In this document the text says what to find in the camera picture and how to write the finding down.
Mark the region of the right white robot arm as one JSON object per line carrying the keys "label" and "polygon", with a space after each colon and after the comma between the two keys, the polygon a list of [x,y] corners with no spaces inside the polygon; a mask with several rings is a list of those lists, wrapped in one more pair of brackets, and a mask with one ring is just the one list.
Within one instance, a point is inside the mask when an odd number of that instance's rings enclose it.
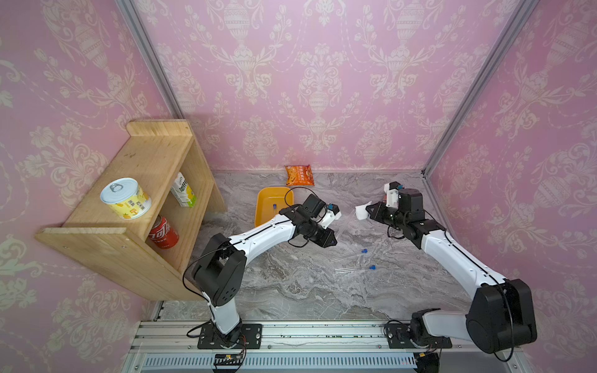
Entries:
{"label": "right white robot arm", "polygon": [[358,219],[369,219],[401,232],[403,239],[434,258],[471,299],[466,313],[426,309],[413,313],[410,340],[430,347],[436,340],[467,340],[486,354],[514,350],[538,337],[532,291],[483,264],[424,209],[420,191],[399,183],[385,186],[386,199],[357,206]]}

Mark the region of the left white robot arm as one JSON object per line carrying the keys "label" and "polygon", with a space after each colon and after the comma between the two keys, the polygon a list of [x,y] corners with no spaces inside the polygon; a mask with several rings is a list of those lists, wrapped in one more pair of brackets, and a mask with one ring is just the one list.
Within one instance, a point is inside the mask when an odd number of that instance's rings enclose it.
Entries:
{"label": "left white robot arm", "polygon": [[245,233],[212,236],[183,278],[191,277],[196,287],[194,294],[207,302],[215,333],[228,343],[239,339],[242,320],[235,298],[248,264],[298,236],[320,248],[337,245],[330,225],[340,217],[337,205],[311,194],[303,203],[281,209],[275,217]]}

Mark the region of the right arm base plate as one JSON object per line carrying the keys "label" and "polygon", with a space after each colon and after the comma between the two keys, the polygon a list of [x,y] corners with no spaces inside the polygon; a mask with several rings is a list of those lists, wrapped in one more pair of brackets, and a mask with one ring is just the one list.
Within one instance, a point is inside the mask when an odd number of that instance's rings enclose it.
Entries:
{"label": "right arm base plate", "polygon": [[383,325],[383,334],[390,349],[425,349],[439,351],[452,348],[452,341],[446,337],[432,337],[419,323],[411,326],[398,320],[389,320]]}

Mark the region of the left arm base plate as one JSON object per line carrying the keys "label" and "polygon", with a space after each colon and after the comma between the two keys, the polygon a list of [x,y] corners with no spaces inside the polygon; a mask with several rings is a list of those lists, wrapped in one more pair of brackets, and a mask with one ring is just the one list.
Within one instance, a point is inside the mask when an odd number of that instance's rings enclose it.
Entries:
{"label": "left arm base plate", "polygon": [[240,323],[230,333],[223,334],[213,322],[207,322],[198,334],[197,349],[258,350],[261,348],[261,337],[263,337],[263,325],[259,323]]}

